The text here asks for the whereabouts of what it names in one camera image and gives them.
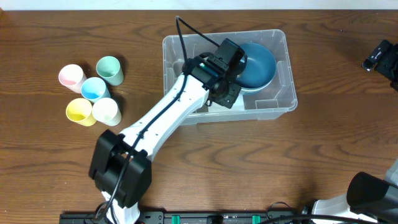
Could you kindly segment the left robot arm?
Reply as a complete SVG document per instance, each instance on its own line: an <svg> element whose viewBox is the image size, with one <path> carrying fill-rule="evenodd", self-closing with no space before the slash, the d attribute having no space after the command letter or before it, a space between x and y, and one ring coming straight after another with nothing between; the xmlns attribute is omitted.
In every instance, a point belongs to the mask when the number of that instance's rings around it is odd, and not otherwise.
<svg viewBox="0 0 398 224"><path fill-rule="evenodd" d="M232 108L239 92L238 75L246 68L243 53L203 53L183 65L173 88L141 119L119 134L98 138L89 176L104 195L103 211L94 222L135 223L138 201L152 182L152 161L186 117L207 101Z"/></svg>

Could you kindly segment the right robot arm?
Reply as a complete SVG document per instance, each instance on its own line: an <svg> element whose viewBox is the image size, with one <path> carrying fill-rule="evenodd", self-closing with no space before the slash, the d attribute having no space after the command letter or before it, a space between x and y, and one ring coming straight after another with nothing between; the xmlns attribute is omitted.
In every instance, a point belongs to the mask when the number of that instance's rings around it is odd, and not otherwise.
<svg viewBox="0 0 398 224"><path fill-rule="evenodd" d="M362 67L375 70L386 77L397 89L397 45L382 40ZM383 179L360 172L349 184L346 194L316 200L303 207L304 215L329 215L372 223L397 223L397 163Z"/></svg>

